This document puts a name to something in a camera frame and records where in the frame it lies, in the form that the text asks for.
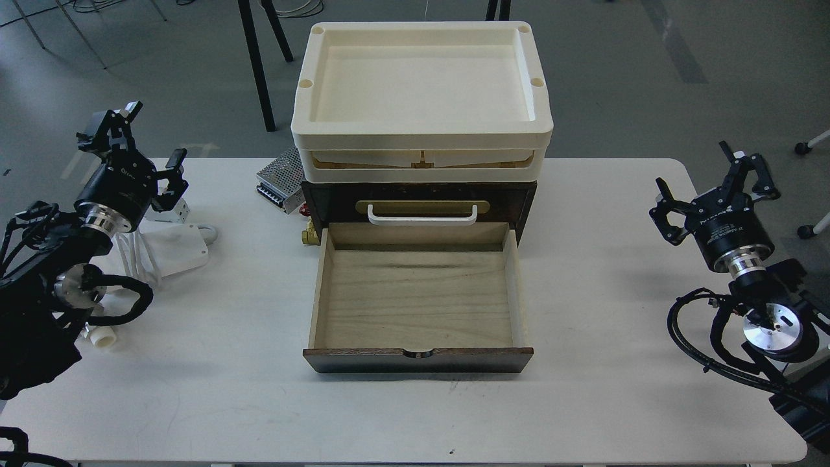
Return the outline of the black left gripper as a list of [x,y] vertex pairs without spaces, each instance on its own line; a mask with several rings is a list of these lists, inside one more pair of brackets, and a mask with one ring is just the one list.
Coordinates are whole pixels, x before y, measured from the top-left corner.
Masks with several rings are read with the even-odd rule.
[[[131,124],[142,108],[142,102],[134,101],[121,110],[96,112],[85,131],[75,135],[78,150],[101,159],[75,201],[75,210],[81,215],[95,206],[114,210],[128,223],[127,232],[136,230],[150,203],[156,212],[171,211],[189,187],[183,178],[187,149],[174,150],[160,172],[137,151]],[[169,181],[161,194],[157,180]]]

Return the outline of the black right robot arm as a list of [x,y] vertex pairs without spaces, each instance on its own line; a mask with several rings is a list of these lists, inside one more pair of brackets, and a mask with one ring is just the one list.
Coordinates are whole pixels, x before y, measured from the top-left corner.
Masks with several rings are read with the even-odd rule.
[[[728,273],[729,293],[702,287],[676,299],[667,315],[667,331],[682,352],[732,381],[770,393],[777,414],[806,443],[828,453],[828,362],[790,379],[776,363],[806,363],[828,334],[828,305],[803,286],[806,270],[794,258],[765,265],[774,244],[755,212],[762,200],[779,198],[770,169],[761,154],[747,156],[721,141],[729,162],[723,182],[690,202],[673,197],[663,178],[649,215],[671,245],[694,237],[705,265]],[[706,299],[715,308],[709,357],[681,331],[685,305]]]

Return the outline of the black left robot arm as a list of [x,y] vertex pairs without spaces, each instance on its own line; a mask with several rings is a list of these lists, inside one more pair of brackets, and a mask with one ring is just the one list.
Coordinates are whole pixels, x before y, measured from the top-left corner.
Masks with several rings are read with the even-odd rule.
[[80,360],[75,340],[87,325],[119,326],[153,301],[149,284],[91,264],[109,254],[113,236],[136,231],[148,209],[169,211],[189,183],[185,149],[164,171],[137,150],[132,122],[142,103],[95,113],[78,148],[101,159],[64,212],[36,201],[12,217],[2,243],[2,400],[52,382]]

